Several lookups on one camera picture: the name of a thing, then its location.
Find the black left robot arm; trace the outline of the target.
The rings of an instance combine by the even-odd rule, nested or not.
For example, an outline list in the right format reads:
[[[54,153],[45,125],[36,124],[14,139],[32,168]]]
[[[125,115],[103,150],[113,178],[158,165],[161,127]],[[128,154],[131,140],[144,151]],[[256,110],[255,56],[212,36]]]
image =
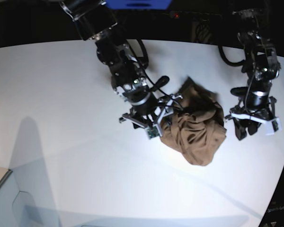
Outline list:
[[[264,8],[235,8],[231,12],[236,22],[237,38],[243,45],[245,59],[231,62],[219,45],[222,60],[229,66],[241,67],[247,74],[245,87],[235,87],[230,93],[238,98],[238,104],[230,109],[226,120],[233,120],[235,135],[243,140],[257,133],[264,126],[267,135],[281,130],[281,122],[275,114],[277,99],[270,95],[272,81],[279,76],[281,65],[275,45],[268,33],[268,11]]]

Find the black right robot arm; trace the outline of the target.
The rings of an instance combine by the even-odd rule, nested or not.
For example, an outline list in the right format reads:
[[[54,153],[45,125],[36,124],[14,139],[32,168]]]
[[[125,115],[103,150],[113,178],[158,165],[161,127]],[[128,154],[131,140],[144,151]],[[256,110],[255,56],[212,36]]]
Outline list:
[[[169,77],[161,76],[156,82],[148,77],[145,70],[149,59],[143,42],[138,41],[143,56],[137,57],[105,0],[63,0],[59,4],[81,39],[95,41],[97,58],[109,67],[112,89],[131,105],[119,122],[130,121],[134,128],[144,129],[149,139],[162,137],[161,122],[183,108],[177,101],[182,96],[155,96],[168,84]]]

